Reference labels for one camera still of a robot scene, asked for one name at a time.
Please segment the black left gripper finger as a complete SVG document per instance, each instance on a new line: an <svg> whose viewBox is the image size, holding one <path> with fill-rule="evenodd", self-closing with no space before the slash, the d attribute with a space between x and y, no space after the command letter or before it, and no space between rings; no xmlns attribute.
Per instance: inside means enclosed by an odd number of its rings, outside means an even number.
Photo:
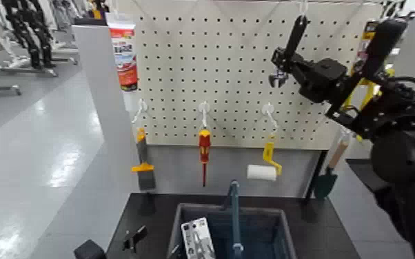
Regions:
<svg viewBox="0 0 415 259"><path fill-rule="evenodd" d="M146 238L148 235L148 228L145 225L141 225L136 231L126 231L126 235L123 241L123 250L130 250L136 252L136 246L139 242Z"/></svg>

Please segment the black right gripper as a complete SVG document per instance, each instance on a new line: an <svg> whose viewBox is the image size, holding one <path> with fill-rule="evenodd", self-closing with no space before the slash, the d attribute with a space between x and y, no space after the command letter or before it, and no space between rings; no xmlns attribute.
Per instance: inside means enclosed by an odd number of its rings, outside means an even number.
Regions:
<svg viewBox="0 0 415 259"><path fill-rule="evenodd" d="M277 47L271 62L282 72L290 72L292 55L285 48ZM317 63L301 58L293 59L293 76L300 85L299 94L313 103L322 103L329 99L330 92L347 74L347 68L330 58Z"/></svg>

